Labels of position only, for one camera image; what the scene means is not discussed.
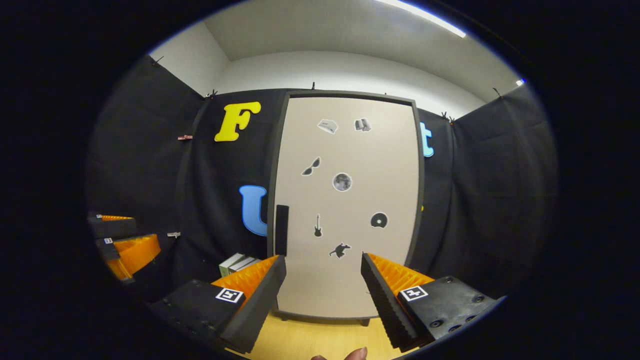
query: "beige door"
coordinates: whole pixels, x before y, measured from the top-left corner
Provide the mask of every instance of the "beige door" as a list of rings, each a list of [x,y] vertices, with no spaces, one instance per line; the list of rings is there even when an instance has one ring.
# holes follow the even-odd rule
[[[289,206],[279,311],[378,315],[360,275],[362,252],[405,263],[421,202],[417,131],[406,104],[289,99],[270,205]]]

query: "orange gripper pad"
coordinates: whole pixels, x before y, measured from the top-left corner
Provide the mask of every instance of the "orange gripper pad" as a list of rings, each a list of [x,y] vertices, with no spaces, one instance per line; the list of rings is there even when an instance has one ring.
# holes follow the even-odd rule
[[[411,288],[412,286],[426,284],[434,279],[411,270],[406,266],[396,264],[393,261],[381,258],[374,254],[368,253],[378,271],[384,278],[391,292],[397,297],[401,290]]]
[[[130,217],[117,217],[115,215],[103,215],[102,221],[115,221],[115,220],[127,220]]]
[[[156,234],[114,241],[113,245],[120,254],[122,264],[130,274],[135,274],[160,253],[160,244],[158,244]]]
[[[131,274],[124,267],[120,259],[107,261],[107,265],[118,279],[124,280],[131,277]]]
[[[267,274],[271,265],[276,261],[278,255],[271,256],[268,259],[262,260],[259,263],[253,264],[248,268],[242,269],[238,272],[234,272],[233,274],[229,274],[225,277],[222,277],[214,282],[212,285],[220,286],[222,288],[238,290],[244,293],[246,297],[243,304],[240,306],[238,311],[242,310],[247,300],[253,295],[253,292],[258,288],[260,282]]]

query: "hand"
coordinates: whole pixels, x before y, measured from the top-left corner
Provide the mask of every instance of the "hand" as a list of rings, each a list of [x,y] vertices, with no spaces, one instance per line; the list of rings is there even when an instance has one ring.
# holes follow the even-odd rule
[[[352,351],[344,360],[366,360],[367,359],[367,347],[357,348]],[[311,360],[326,360],[322,355],[316,355]]]

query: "finger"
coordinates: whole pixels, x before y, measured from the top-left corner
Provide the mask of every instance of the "finger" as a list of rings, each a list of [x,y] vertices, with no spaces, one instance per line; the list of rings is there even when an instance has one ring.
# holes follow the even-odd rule
[[[366,360],[366,359],[367,359],[367,347],[358,348],[352,351],[351,353],[349,353],[349,355],[347,355],[347,357],[344,358],[344,360]]]

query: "white book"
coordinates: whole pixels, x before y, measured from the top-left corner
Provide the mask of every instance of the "white book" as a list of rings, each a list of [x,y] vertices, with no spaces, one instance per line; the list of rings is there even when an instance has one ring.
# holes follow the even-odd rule
[[[233,274],[234,272],[236,272],[236,271],[240,270],[241,268],[243,268],[248,263],[251,263],[253,260],[255,260],[255,259],[252,258],[251,256],[247,256],[246,258],[242,259],[241,261],[231,265],[229,267],[229,272],[231,274]]]
[[[229,267],[237,263],[238,261],[242,261],[244,258],[244,255],[236,253],[231,258],[224,260],[222,264],[220,264],[220,275],[222,275],[222,277],[225,277],[230,274]]]
[[[252,262],[248,263],[247,265],[245,265],[245,266],[243,266],[243,267],[239,268],[237,271],[244,270],[244,269],[248,268],[249,266],[252,266],[253,264],[257,264],[257,263],[259,263],[259,262],[261,262],[261,261],[262,261],[262,260],[260,260],[260,259],[255,259],[255,260],[253,260]]]

